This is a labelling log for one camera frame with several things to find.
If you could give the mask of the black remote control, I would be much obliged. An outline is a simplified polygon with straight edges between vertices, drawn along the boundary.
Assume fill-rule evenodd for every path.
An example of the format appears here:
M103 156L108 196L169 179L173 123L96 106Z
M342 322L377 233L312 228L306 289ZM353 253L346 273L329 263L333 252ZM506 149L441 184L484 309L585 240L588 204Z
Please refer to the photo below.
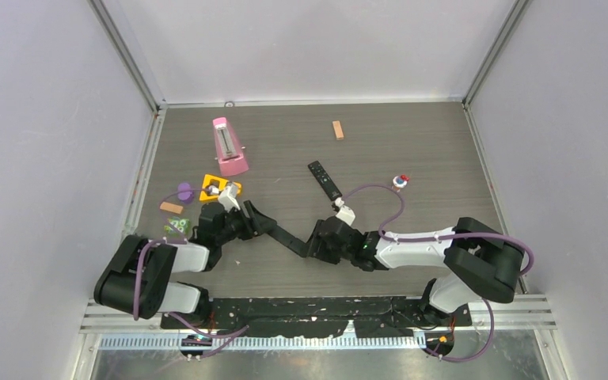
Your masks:
M269 230L268 235L297 256L302 258L310 256L311 238L303 241L279 225L275 225Z

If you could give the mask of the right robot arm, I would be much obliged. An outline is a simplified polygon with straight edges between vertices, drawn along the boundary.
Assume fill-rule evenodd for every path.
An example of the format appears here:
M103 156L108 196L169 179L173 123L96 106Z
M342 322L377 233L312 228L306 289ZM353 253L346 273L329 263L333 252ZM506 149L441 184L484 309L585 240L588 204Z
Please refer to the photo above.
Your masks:
M431 325L442 324L460 306L478 299L511 303L526 252L519 241L469 217L443 230L413 234L361 232L330 217L318 222L298 251L330 264L347 260L365 272L448 269L448 275L431 280L423 292L420 314Z

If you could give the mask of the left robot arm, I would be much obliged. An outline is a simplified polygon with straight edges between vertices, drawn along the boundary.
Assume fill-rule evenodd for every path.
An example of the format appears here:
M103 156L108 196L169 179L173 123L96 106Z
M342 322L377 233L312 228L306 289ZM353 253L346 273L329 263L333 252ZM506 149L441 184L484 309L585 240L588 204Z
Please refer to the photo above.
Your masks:
M100 275L94 291L96 303L150 319L157 313L178 312L193 328L209 322L210 305L202 301L202 287L172 281L180 272L209 272L222 258L222 247L233 240L249 240L276 228L273 218L246 201L228 211L220 203L201 207L197 226L186 243L126 236Z

